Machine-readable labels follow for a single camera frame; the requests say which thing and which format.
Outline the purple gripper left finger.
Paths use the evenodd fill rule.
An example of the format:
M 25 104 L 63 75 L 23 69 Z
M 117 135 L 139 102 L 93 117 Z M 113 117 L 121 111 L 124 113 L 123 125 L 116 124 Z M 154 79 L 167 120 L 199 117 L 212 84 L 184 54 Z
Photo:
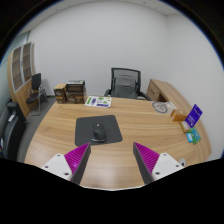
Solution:
M 91 153 L 91 144 L 81 145 L 69 153 L 56 154 L 42 169 L 79 185 Z

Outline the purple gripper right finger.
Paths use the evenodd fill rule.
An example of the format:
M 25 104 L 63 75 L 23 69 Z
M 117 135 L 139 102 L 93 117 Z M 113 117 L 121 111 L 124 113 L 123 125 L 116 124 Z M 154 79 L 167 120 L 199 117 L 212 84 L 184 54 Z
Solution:
M 146 146 L 134 142 L 133 153 L 145 185 L 183 169 L 168 153 L 157 153 Z

